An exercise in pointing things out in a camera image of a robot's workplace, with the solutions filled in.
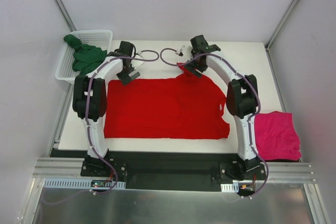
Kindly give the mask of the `right aluminium corner post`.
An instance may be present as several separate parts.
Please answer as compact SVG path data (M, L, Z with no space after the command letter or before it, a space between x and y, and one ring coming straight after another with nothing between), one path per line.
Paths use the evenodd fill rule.
M265 50L268 52L277 38L280 36L281 31L284 29L287 21L291 17L291 14L294 12L295 8L298 6L301 0L291 0L288 7L286 8L284 14L282 15L278 25L276 26L274 32L272 33L271 37L265 44Z

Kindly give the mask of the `left aluminium corner post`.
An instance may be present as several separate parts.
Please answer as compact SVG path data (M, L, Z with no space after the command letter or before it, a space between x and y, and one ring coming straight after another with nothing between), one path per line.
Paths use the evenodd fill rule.
M68 29L70 31L76 31L77 30L76 26L75 26L74 22L72 21L63 0L54 0L54 2L56 4L61 16L63 17Z

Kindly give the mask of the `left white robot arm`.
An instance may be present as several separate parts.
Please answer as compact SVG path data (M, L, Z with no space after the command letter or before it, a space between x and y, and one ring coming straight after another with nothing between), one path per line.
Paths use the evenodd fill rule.
M126 85L139 77L138 72L134 73L135 67L132 64L136 55L135 45L122 41L119 48L108 53L106 59L94 70L75 78L72 108L86 129L88 156L97 159L92 168L99 176L105 176L111 171L111 163L104 159L108 147L103 132L108 83L117 77Z

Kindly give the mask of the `aluminium frame rail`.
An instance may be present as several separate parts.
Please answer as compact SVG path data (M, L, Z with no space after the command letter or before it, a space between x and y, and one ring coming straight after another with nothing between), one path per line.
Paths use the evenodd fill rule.
M39 158L34 177L78 178L83 158ZM269 162L268 182L280 184L316 184L318 178L309 163Z

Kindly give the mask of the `green t shirt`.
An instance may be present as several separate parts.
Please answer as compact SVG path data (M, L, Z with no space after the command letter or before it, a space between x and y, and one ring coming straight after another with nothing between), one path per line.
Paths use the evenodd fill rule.
M79 72L80 76L85 76L97 69L106 59L107 50L100 47L83 44L80 39L72 34L66 35L64 41L74 49L72 70Z

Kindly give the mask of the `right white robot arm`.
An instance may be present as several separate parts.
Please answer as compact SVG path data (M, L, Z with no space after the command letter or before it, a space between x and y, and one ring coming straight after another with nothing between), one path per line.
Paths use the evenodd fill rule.
M256 148L255 116L260 112L257 79L253 74L240 73L216 45L210 45L203 35L195 36L191 42L191 59L184 67L199 76L211 68L227 85L226 107L234 117L238 149L236 160L225 169L231 179L244 180L260 166Z

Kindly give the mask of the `aluminium corner post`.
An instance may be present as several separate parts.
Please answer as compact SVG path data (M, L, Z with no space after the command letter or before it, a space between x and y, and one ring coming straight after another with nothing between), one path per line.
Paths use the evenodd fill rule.
M288 7L286 8L284 14L282 15L278 25L276 26L274 32L272 33L271 37L265 44L265 50L268 52L277 38L280 36L281 31L284 29L287 21L291 17L291 14L294 12L295 8L298 6L301 0L291 0Z
M63 0L54 0L54 2L56 4L61 16L63 17L68 29L70 31L76 31L77 30L76 26L75 26L74 22L72 21Z

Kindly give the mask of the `red t shirt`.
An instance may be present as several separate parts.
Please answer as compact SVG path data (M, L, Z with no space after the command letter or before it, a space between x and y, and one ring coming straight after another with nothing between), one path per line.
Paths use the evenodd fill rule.
M228 138L223 91L205 75L180 70L175 78L110 81L105 138Z

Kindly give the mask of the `pink folded t shirt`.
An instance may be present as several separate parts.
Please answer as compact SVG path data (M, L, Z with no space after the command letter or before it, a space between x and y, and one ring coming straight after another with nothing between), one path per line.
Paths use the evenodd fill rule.
M256 115L255 135L258 153L264 160L301 158L300 139L291 113L274 111Z

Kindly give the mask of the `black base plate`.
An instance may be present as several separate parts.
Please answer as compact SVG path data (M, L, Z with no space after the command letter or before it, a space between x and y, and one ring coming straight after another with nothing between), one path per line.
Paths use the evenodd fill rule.
M84 151L51 152L53 158L79 158L80 176L93 177L89 188L96 192L127 189L168 191L221 191L232 184L244 196L257 191L256 183L268 180L268 168L256 157L241 161L236 154L108 152L103 159L89 157Z

